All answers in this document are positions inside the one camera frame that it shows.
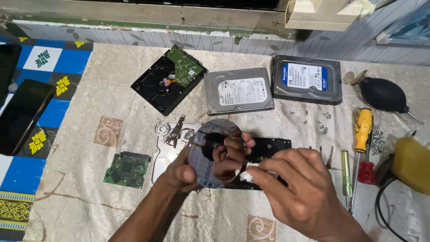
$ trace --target pile of screws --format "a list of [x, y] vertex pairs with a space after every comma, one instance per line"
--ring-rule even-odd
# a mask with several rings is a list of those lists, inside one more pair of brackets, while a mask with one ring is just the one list
[[327, 134], [329, 131], [329, 128], [324, 127], [324, 125], [321, 125], [319, 128], [323, 130], [319, 134]]
[[331, 119], [332, 115], [329, 114], [329, 112], [323, 113], [323, 115], [326, 117], [326, 119]]
[[373, 126], [372, 131], [372, 143], [370, 144], [370, 150], [373, 151], [373, 155], [378, 155], [384, 152], [385, 137], [384, 132], [379, 131], [379, 125]]

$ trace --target black cable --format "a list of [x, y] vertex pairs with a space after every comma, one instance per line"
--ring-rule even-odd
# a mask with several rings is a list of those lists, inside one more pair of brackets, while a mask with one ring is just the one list
[[398, 233], [396, 233], [389, 225], [388, 223], [385, 221], [384, 216], [382, 215], [381, 212], [381, 204], [380, 204], [380, 200], [381, 200], [381, 196], [384, 193], [384, 190], [393, 182], [397, 180], [397, 177], [391, 177], [387, 182], [385, 182], [385, 184], [383, 186], [381, 186], [381, 188], [379, 189], [378, 194], [376, 195], [376, 200], [375, 200], [375, 204], [376, 204], [376, 208], [378, 209], [378, 213], [379, 216], [381, 217], [382, 222], [385, 224], [385, 226], [387, 226], [387, 228], [395, 235], [397, 236], [401, 241], [403, 242], [408, 242], [406, 239], [402, 238]]

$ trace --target smartphone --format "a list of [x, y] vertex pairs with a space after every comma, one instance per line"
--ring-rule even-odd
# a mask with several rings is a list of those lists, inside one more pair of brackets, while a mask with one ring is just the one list
[[55, 93], [55, 86], [25, 79], [0, 113], [0, 154], [17, 155]]
[[0, 44], [0, 108], [5, 103], [21, 50], [19, 44]]

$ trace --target green screwdriver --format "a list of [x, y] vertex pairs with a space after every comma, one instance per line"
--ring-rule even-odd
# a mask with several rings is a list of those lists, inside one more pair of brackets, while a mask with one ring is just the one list
[[342, 190], [343, 194], [347, 201], [347, 209], [351, 212], [351, 203], [352, 203], [352, 186], [351, 186], [351, 177], [350, 177], [350, 169], [349, 169], [349, 155], [347, 150], [341, 151], [341, 159], [342, 159]]

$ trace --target wall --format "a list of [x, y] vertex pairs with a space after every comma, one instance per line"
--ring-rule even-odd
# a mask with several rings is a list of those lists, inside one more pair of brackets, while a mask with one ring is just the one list
[[192, 50], [289, 55], [322, 59], [376, 62], [402, 65], [430, 65], [429, 48], [377, 45], [374, 38], [391, 23], [427, 0], [399, 0], [371, 16], [353, 23], [345, 32], [313, 31], [305, 41], [280, 38], [274, 34], [248, 37], [220, 29], [209, 34], [169, 29], [122, 28], [112, 26], [58, 24], [14, 20], [31, 38], [90, 41], [152, 47], [174, 43]]

